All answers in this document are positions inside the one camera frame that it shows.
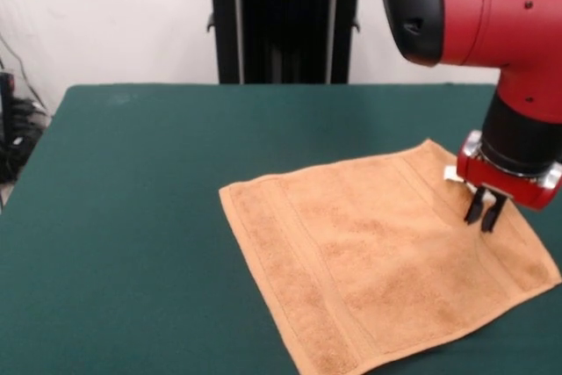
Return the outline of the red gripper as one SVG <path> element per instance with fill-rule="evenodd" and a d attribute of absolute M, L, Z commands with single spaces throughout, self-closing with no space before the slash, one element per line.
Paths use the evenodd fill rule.
<path fill-rule="evenodd" d="M 560 163 L 553 163 L 543 175 L 538 177 L 510 174 L 485 158 L 481 147 L 481 131 L 472 130 L 457 155 L 458 176 L 477 187 L 464 217 L 467 225 L 475 223 L 482 214 L 485 188 L 500 194 L 495 196 L 494 204 L 486 210 L 482 218 L 480 228 L 483 233 L 493 232 L 505 205 L 504 196 L 521 206 L 542 210 L 557 195 L 561 187 Z"/>

